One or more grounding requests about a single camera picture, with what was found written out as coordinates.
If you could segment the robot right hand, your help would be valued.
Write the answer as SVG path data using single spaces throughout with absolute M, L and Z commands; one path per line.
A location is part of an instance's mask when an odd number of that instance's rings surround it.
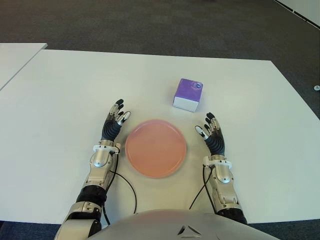
M 208 112 L 205 118 L 206 124 L 204 125 L 205 130 L 196 125 L 194 128 L 196 132 L 203 138 L 207 145 L 210 154 L 213 155 L 225 155 L 225 141 L 222 133 L 221 126 L 217 118 Z

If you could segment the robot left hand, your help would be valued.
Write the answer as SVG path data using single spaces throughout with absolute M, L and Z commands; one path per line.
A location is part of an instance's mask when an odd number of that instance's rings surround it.
M 101 140 L 114 141 L 116 139 L 123 124 L 131 116 L 130 111 L 120 111 L 123 107 L 123 99 L 119 99 L 112 105 L 102 127 Z

